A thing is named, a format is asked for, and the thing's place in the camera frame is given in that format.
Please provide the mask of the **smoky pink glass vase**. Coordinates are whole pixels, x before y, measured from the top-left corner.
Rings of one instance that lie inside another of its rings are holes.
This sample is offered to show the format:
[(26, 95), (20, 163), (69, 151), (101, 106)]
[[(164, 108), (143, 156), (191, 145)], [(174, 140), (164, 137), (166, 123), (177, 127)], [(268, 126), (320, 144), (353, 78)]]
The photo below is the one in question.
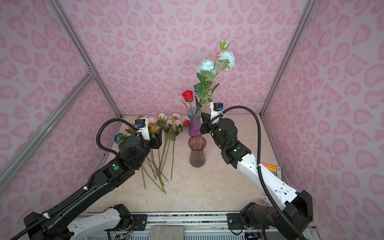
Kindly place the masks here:
[(189, 162), (194, 168), (200, 168), (206, 163), (206, 155), (204, 149), (207, 145), (205, 138), (202, 136), (191, 137), (188, 142), (191, 149)]

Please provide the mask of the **pink carnation sprig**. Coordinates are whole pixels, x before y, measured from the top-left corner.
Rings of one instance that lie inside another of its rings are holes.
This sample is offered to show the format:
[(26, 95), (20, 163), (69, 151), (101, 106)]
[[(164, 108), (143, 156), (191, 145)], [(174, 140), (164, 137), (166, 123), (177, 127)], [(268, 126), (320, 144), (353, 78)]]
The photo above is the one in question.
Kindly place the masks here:
[(143, 118), (147, 118), (150, 124), (156, 124), (158, 122), (158, 118), (144, 115)]

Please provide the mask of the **blue rose long stem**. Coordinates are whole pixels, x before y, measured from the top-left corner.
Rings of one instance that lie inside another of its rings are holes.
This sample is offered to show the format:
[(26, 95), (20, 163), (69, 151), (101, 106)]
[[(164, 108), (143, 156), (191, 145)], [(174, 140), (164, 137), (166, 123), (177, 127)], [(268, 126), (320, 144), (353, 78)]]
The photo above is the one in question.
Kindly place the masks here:
[(202, 105), (201, 105), (201, 98), (198, 97), (198, 92), (199, 90), (195, 87), (195, 91), (194, 91), (194, 96), (195, 96), (195, 103), (196, 103), (196, 110), (195, 110), (195, 113), (197, 114), (199, 112), (199, 110), (201, 109)]

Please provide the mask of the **red rose long stem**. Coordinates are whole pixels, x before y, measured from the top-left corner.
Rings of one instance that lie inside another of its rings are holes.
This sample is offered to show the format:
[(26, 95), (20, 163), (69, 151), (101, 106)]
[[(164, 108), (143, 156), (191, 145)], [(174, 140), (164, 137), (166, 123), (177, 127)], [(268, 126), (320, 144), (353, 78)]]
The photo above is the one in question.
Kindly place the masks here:
[(186, 90), (182, 93), (182, 98), (184, 100), (185, 107), (189, 110), (193, 108), (192, 103), (194, 100), (194, 93), (190, 90)]

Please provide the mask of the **light blue flower sprig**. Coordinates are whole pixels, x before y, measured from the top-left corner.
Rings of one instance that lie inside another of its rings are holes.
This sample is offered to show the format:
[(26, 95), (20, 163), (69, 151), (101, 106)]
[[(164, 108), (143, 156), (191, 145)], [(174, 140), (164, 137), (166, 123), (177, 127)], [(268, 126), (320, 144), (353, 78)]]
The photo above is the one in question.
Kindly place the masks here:
[(201, 111), (207, 113), (208, 105), (213, 102), (213, 94), (219, 87), (218, 76), (222, 72), (230, 72), (236, 65), (235, 56), (229, 51), (230, 43), (228, 41), (220, 41), (219, 51), (213, 60), (203, 60), (199, 66), (197, 77), (199, 82), (194, 86), (201, 98)]

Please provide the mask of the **white rose long stem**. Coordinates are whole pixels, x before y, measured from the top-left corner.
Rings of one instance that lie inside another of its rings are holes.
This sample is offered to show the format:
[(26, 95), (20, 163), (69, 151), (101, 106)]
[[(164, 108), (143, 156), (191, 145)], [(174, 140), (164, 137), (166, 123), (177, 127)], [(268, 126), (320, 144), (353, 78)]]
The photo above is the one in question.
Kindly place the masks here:
[(163, 113), (160, 113), (159, 114), (159, 119), (162, 119), (162, 120), (167, 120), (167, 116), (165, 115), (165, 114), (163, 114)]

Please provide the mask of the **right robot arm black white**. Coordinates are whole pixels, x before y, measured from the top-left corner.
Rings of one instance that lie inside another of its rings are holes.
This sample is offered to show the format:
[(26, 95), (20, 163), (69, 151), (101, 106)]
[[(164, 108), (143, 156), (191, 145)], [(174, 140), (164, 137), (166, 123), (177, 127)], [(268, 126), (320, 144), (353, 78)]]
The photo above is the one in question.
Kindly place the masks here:
[(313, 198), (289, 186), (260, 162), (260, 155), (238, 140), (238, 129), (231, 119), (202, 114), (202, 134), (209, 134), (226, 164), (256, 183), (266, 194), (270, 206), (249, 203), (241, 211), (244, 227), (266, 225), (276, 228), (288, 240), (304, 239), (303, 232), (313, 220)]

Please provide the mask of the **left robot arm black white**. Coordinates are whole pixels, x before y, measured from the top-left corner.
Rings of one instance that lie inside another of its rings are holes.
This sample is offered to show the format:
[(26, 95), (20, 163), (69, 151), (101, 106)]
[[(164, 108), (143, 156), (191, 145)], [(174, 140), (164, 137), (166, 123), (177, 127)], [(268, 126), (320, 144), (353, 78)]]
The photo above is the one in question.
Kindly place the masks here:
[(24, 218), (25, 234), (31, 240), (73, 240), (83, 227), (72, 222), (98, 199), (118, 188), (143, 165), (151, 149), (162, 145), (162, 130), (145, 140), (132, 135), (119, 144), (119, 152), (105, 166), (93, 172), (86, 184), (44, 213), (32, 212)]

